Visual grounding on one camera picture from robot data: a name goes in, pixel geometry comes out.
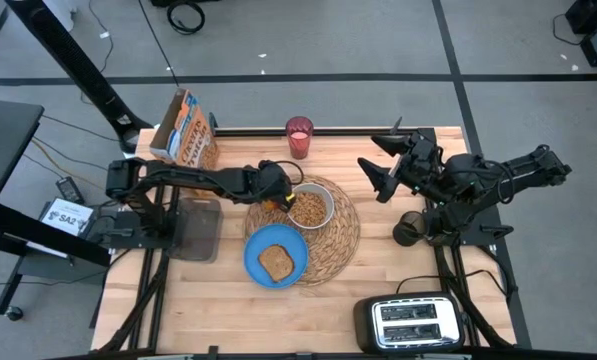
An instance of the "floor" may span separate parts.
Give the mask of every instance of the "floor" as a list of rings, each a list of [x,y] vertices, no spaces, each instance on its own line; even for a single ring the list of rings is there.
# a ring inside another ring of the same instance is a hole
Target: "floor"
[[[71,34],[100,67],[109,39],[87,0],[71,1]],[[138,4],[92,1],[115,45],[104,74],[135,113],[159,123],[175,86]],[[193,36],[143,2],[181,86],[223,127],[281,126],[295,115],[317,126],[389,125],[403,116],[403,125],[463,126],[470,148],[490,159],[549,144],[574,172],[563,186],[500,206],[501,218],[516,228],[507,244],[532,346],[597,353],[597,76],[583,75],[597,68],[551,34],[552,17],[572,0],[223,0],[201,5],[207,23]],[[575,40],[562,18],[558,32]],[[313,76],[284,76],[304,74]],[[0,31],[0,99],[113,135],[65,78],[10,12]],[[47,120],[37,136],[103,166],[122,156],[110,141]],[[47,164],[37,149],[26,153]],[[64,166],[104,184],[97,169]],[[22,159],[0,201],[37,216],[58,196],[55,180]],[[78,185],[89,203],[105,200]],[[14,260],[0,255],[0,281]],[[0,358],[85,353],[99,294],[85,284],[21,286],[13,302],[25,318],[0,318]]]

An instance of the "wooden table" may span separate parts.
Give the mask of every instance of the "wooden table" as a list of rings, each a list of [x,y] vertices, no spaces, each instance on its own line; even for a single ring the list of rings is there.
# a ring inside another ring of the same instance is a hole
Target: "wooden table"
[[[435,128],[444,157],[466,152],[459,127]],[[152,159],[148,144],[153,130],[141,133],[136,155]],[[289,160],[282,136],[218,137],[218,168],[257,165],[261,159]],[[351,263],[324,284],[267,290],[247,276],[242,253],[246,205],[222,200],[224,214],[218,257],[213,264],[171,260],[162,308],[158,353],[206,353],[218,345],[221,353],[360,352],[356,345],[352,307],[360,299],[390,294],[398,282],[418,275],[437,274],[432,247],[418,242],[401,247],[391,231],[400,216],[420,210],[424,200],[404,186],[387,203],[375,201],[369,180],[356,163],[365,157],[381,166],[395,160],[368,136],[315,136],[309,156],[298,163],[306,174],[323,176],[352,199],[361,220],[361,239]],[[463,247],[465,272],[496,264],[480,250]],[[93,338],[93,348],[106,343],[136,301],[143,250],[133,250],[110,270]],[[154,257],[154,267],[159,256]],[[514,332],[504,296],[486,274],[468,280],[470,294],[483,315],[509,342]],[[440,290],[435,279],[407,282],[401,291]],[[150,313],[142,324],[145,346]]]

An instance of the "round placemat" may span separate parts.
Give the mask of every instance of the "round placemat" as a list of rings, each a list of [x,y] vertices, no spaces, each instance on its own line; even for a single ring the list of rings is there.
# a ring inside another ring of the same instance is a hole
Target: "round placemat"
[[[351,199],[338,185],[325,178],[310,175],[305,175],[303,183],[318,184],[329,190],[335,204],[331,220],[320,229],[305,230],[291,222],[282,211],[269,211],[261,204],[254,204],[249,207],[245,216],[245,241],[256,230],[269,224],[286,224],[298,230],[309,247],[309,265],[296,284],[318,285],[338,275],[351,261],[360,241],[360,219]]]

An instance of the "bread slice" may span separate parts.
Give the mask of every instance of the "bread slice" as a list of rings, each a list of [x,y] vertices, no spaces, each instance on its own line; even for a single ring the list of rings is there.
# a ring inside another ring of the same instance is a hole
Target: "bread slice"
[[[273,282],[280,282],[294,272],[294,260],[287,249],[280,245],[271,245],[258,255],[260,265],[267,271]]]

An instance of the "red cup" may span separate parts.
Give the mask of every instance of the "red cup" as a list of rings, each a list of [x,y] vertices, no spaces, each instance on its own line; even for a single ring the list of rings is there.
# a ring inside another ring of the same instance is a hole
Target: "red cup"
[[[304,159],[309,153],[311,135],[314,133],[314,124],[304,116],[292,117],[285,125],[289,151],[294,159]]]

